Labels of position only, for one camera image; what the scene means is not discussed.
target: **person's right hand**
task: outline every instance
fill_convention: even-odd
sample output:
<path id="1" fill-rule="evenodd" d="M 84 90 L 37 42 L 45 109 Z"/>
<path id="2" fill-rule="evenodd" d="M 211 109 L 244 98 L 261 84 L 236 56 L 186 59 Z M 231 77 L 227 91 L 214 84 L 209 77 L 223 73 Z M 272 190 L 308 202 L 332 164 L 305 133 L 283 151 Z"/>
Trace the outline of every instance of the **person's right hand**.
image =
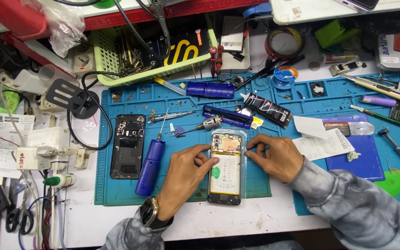
<path id="1" fill-rule="evenodd" d="M 245 155 L 256 162 L 263 170 L 288 183 L 294 179 L 302 168 L 304 158 L 288 137 L 270 137 L 258 134 L 246 147 L 250 150 L 257 145 L 256 152 L 246 151 Z"/>

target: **blue plastic board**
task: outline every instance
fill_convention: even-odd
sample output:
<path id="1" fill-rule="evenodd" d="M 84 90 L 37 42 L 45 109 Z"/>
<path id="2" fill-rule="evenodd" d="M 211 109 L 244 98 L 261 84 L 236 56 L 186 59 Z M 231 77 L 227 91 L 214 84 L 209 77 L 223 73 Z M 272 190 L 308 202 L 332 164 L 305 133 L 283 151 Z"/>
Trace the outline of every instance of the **blue plastic board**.
<path id="1" fill-rule="evenodd" d="M 322 117 L 322 122 L 368 122 L 367 115 L 358 112 L 354 115 Z M 384 181 L 385 175 L 382 170 L 381 159 L 377 152 L 373 135 L 352 135 L 347 140 L 361 155 L 355 161 L 348 162 L 347 155 L 336 155 L 325 158 L 328 171 L 333 169 L 344 169 L 355 174 L 357 177 L 369 181 Z"/>
<path id="2" fill-rule="evenodd" d="M 378 75 L 360 75 L 360 77 L 364 76 L 377 77 Z M 385 78 L 393 81 L 398 81 L 399 73 L 390 72 L 386 74 Z M 309 85 L 313 82 L 316 81 L 297 82 L 295 89 L 293 89 L 292 92 L 291 90 L 286 91 L 275 89 L 276 95 L 279 94 L 283 96 L 285 94 L 292 93 L 292 100 L 286 100 L 276 96 L 277 104 L 291 110 L 292 112 L 294 112 L 295 115 L 314 118 L 322 118 L 336 115 L 341 116 L 361 114 L 359 111 L 350 108 L 350 105 L 352 104 L 370 109 L 384 116 L 390 115 L 391 108 L 389 107 L 382 107 L 359 102 L 359 96 L 361 95 L 389 98 L 387 96 L 384 96 L 364 87 L 356 87 L 353 82 L 348 81 L 347 79 L 342 77 L 336 77 L 319 80 L 319 82 L 321 82 L 324 86 L 325 96 L 313 98 Z M 296 91 L 300 91 L 305 99 L 300 99 Z M 390 129 L 390 136 L 396 141 L 398 145 L 400 145 L 400 127 L 393 125 L 389 122 L 382 121 L 373 116 L 368 116 L 368 121 L 375 126 L 376 131 L 388 127 Z M 298 133 L 296 131 L 296 128 L 294 127 L 294 119 L 286 130 L 281 130 L 281 135 L 291 137 L 292 139 L 301 137 L 301 134 Z M 389 142 L 385 138 L 378 136 L 376 133 L 373 134 L 373 138 L 377 147 L 377 152 L 379 153 L 382 170 L 388 171 L 385 158 L 388 158 L 390 166 L 392 168 L 400 169 L 400 156 L 396 153 L 396 151 L 394 151 L 392 146 L 390 146 Z M 314 161 L 314 163 L 317 164 L 319 167 L 328 170 L 325 159 L 316 160 Z M 397 195 L 395 198 L 400 202 L 400 194 Z M 303 196 L 301 196 L 298 192 L 293 191 L 293 199 L 296 213 L 298 215 L 312 214 L 306 208 Z"/>
<path id="3" fill-rule="evenodd" d="M 230 81 L 232 77 L 225 75 L 227 81 Z M 243 78 L 252 76 L 252 73 L 240 74 Z M 203 78 L 203 81 L 216 81 L 211 77 Z M 179 86 L 183 81 L 171 81 L 175 86 Z M 248 93 L 248 91 L 258 90 L 258 94 L 264 98 L 272 100 L 274 98 L 273 93 L 266 88 L 264 82 L 268 83 L 268 79 L 262 79 L 254 81 L 248 84 L 245 88 L 235 93 L 233 99 L 213 99 L 202 97 L 198 101 L 197 97 L 193 96 L 181 96 L 165 88 L 164 86 L 156 83 L 147 83 L 140 85 L 132 85 L 125 87 L 110 88 L 103 91 L 101 96 L 101 105 L 109 116 L 110 122 L 115 124 L 117 115 L 120 114 L 144 114 L 147 117 L 152 114 L 152 110 L 156 112 L 155 115 L 165 114 L 166 109 L 169 108 L 169 113 L 185 112 L 194 110 L 197 111 L 192 115 L 183 116 L 167 120 L 164 123 L 162 140 L 166 141 L 166 150 L 164 152 L 163 159 L 161 161 L 161 168 L 157 179 L 157 184 L 153 191 L 153 195 L 157 195 L 161 190 L 166 172 L 168 170 L 169 160 L 172 153 L 183 150 L 187 147 L 195 144 L 209 144 L 211 138 L 211 131 L 197 130 L 186 134 L 186 137 L 175 138 L 171 137 L 172 133 L 169 132 L 169 124 L 173 123 L 175 127 L 181 126 L 185 130 L 193 128 L 200 124 L 204 117 L 201 115 L 203 105 L 211 105 L 214 107 L 235 110 L 236 104 L 244 105 L 243 99 L 238 93 Z M 142 87 L 146 89 L 146 93 L 141 94 Z M 111 99 L 111 94 L 117 93 L 121 95 L 119 99 Z M 152 125 L 145 125 L 144 133 L 144 148 L 143 156 L 147 154 L 147 148 L 151 139 L 156 139 L 157 134 L 160 131 L 163 122 L 157 122 Z M 270 121 L 263 123 L 263 127 L 258 129 L 248 129 L 247 137 L 248 140 L 252 139 L 258 133 L 269 134 L 272 136 L 280 136 L 280 128 Z M 100 117 L 100 138 L 99 144 L 102 145 L 106 142 L 109 130 L 107 121 L 104 116 Z M 113 150 L 113 141 L 111 141 L 103 150 L 98 151 L 97 159 L 97 176 L 95 185 L 95 205 L 104 206 L 126 206 L 126 205 L 140 205 L 143 203 L 145 197 L 138 196 L 135 194 L 135 187 L 137 180 L 127 179 L 112 179 L 109 176 L 111 158 Z M 257 166 L 254 162 L 247 162 L 247 174 L 246 174 L 246 197 L 270 197 L 271 189 L 269 185 L 269 177 L 262 168 Z M 188 199 L 188 202 L 205 201 L 208 192 L 208 177 L 206 176 L 198 189 Z"/>

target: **white bottle with green cap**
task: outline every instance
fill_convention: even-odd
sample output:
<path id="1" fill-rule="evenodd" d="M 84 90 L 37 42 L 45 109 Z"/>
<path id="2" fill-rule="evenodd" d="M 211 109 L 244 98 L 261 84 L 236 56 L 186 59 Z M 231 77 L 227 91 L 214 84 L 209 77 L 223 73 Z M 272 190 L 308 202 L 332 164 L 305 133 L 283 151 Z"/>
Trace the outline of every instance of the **white bottle with green cap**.
<path id="1" fill-rule="evenodd" d="M 43 184 L 60 188 L 73 185 L 75 184 L 75 182 L 76 182 L 76 175 L 74 175 L 73 173 L 59 173 L 53 177 L 45 179 L 43 181 Z"/>

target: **yellow tool handle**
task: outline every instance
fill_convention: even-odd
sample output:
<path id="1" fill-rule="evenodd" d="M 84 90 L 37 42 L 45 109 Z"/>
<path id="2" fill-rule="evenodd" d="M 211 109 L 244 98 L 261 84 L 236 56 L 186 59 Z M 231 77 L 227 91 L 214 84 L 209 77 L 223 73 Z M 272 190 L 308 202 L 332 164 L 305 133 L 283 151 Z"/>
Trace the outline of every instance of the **yellow tool handle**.
<path id="1" fill-rule="evenodd" d="M 356 77 L 356 78 L 357 78 L 357 79 L 362 79 L 363 81 L 369 81 L 369 80 L 367 80 L 367 79 L 360 78 L 360 77 Z M 390 87 L 388 87 L 388 86 L 385 86 L 385 85 L 382 85 L 382 84 L 379 84 L 379 83 L 375 83 L 375 82 L 373 82 L 373 81 L 369 81 L 369 82 L 371 82 L 371 83 L 373 83 L 373 84 L 376 84 L 376 85 L 380 85 L 380 86 L 385 87 L 385 88 L 388 88 L 388 89 L 392 89 L 392 88 L 390 88 Z M 381 88 L 376 88 L 376 87 L 373 87 L 373 86 L 371 86 L 371 85 L 369 85 L 369 84 L 363 83 L 363 82 L 361 82 L 361 81 L 355 81 L 355 83 L 358 84 L 358 85 L 360 85 L 360 86 L 363 86 L 363 87 L 365 87 L 365 88 L 369 88 L 369 89 L 372 89 L 372 90 L 377 91 L 377 92 L 379 92 L 379 93 L 382 93 L 382 94 L 384 94 L 384 95 L 386 95 L 386 96 L 389 96 L 389 97 L 392 97 L 392 98 L 394 98 L 394 99 L 400 100 L 400 95 L 399 95 L 399 94 L 396 94 L 396 93 L 394 93 L 394 92 L 389 92 L 389 91 L 384 90 L 384 89 L 381 89 Z M 398 89 L 393 89 L 393 91 L 396 91 L 396 92 L 399 92 L 399 93 L 400 93 L 400 90 L 398 90 Z"/>

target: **smartwatch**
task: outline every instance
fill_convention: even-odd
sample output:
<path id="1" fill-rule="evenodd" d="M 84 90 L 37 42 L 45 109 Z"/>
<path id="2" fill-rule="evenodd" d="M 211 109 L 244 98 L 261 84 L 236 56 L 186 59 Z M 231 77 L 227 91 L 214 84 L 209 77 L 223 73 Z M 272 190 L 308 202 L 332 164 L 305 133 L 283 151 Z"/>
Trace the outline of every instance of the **smartwatch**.
<path id="1" fill-rule="evenodd" d="M 174 217 L 170 218 L 167 221 L 161 221 L 157 218 L 157 214 L 157 198 L 148 197 L 146 201 L 144 201 L 144 203 L 140 206 L 141 224 L 151 229 L 160 229 L 172 224 Z"/>

